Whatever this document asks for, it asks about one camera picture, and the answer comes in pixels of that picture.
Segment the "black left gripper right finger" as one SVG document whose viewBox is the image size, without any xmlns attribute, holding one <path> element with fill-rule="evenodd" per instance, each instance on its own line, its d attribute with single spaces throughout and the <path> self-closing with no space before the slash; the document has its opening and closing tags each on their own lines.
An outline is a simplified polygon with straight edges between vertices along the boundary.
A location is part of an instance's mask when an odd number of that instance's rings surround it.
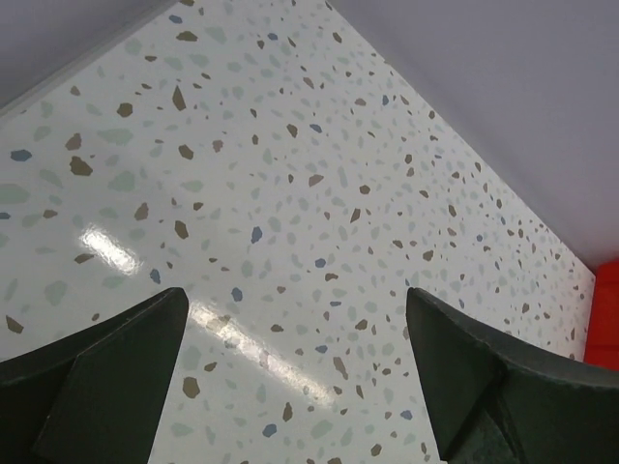
<svg viewBox="0 0 619 464">
<path fill-rule="evenodd" d="M 618 374 L 553 354 L 407 292 L 406 321 L 447 463 L 615 463 Z"/>
</svg>

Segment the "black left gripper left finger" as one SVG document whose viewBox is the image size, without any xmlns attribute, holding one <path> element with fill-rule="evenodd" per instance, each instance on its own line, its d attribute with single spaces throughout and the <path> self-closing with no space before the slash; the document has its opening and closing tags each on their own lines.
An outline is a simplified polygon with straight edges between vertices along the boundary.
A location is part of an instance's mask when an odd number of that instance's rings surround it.
<svg viewBox="0 0 619 464">
<path fill-rule="evenodd" d="M 168 288 L 1 363 L 4 463 L 145 463 L 189 313 Z"/>
</svg>

